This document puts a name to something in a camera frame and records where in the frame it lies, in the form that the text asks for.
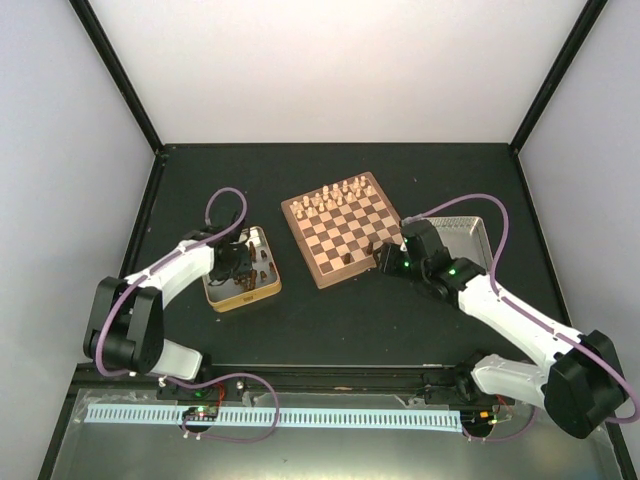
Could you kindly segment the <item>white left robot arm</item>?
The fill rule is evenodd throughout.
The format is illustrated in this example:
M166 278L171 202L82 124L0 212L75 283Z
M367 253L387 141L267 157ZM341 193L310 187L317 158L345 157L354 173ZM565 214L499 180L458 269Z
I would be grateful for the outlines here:
M172 377L193 399L214 388L203 354L165 337L164 310L182 291L211 273L231 277L248 258L248 230L186 235L167 255L125 278L106 277L97 286L83 340L84 354L104 376L127 373Z

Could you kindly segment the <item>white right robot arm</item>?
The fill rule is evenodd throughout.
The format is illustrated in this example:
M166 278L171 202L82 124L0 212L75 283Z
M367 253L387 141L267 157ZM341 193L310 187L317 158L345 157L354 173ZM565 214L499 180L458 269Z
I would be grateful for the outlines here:
M526 362L496 354L480 358L454 379L457 396L479 402L506 396L544 410L574 438L584 439L616 410L636 401L613 342L594 330L585 335L542 314L501 287L490 272L454 257L427 219L406 224L398 244L375 250L378 269L419 283L426 293L482 322L527 356Z

